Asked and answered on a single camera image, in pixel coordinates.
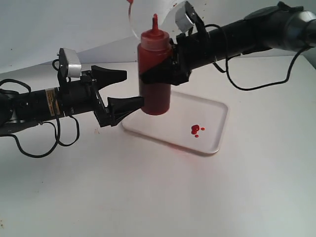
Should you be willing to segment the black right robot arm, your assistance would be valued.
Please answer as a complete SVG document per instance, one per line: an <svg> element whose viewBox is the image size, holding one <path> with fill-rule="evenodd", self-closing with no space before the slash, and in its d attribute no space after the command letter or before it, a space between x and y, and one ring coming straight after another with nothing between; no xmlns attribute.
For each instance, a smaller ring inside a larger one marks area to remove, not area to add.
<svg viewBox="0 0 316 237"><path fill-rule="evenodd" d="M171 56L139 74L144 84L180 85L188 82L192 70L220 60L273 48L300 54L316 45L316 15L281 1L231 24L212 24L212 31L186 1L177 10L175 23L181 34L172 44Z"/></svg>

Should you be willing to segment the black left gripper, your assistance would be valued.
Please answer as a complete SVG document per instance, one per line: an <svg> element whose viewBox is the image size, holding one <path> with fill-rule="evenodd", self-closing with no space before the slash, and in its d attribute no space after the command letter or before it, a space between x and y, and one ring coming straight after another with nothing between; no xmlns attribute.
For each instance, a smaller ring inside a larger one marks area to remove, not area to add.
<svg viewBox="0 0 316 237"><path fill-rule="evenodd" d="M78 80L60 81L59 99L66 116L93 112L100 127L118 125L125 117L144 106L141 96L130 98L108 97L105 106L99 91L109 85L127 80L127 71L91 66Z"/></svg>

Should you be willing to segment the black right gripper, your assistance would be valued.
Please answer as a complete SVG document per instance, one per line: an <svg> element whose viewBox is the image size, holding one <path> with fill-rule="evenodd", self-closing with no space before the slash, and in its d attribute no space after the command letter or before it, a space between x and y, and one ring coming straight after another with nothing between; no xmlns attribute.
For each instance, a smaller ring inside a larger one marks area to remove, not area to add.
<svg viewBox="0 0 316 237"><path fill-rule="evenodd" d="M217 26L198 23L197 32L193 34L192 31L193 28L190 28L188 32L176 36L174 63L169 56L161 63L140 73L140 80L144 84L181 85L189 81L192 70L217 61L215 52Z"/></svg>

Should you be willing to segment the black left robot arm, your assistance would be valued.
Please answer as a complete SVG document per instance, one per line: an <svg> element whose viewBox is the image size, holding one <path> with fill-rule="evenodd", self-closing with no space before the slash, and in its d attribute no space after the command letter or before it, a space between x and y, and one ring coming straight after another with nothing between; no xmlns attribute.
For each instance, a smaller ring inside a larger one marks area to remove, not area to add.
<svg viewBox="0 0 316 237"><path fill-rule="evenodd" d="M92 66L79 79L67 81L57 74L59 87L28 91L0 91L0 133L13 134L56 117L93 112L100 127L116 126L125 117L144 106L141 96L107 99L105 105L99 91L127 79L127 71Z"/></svg>

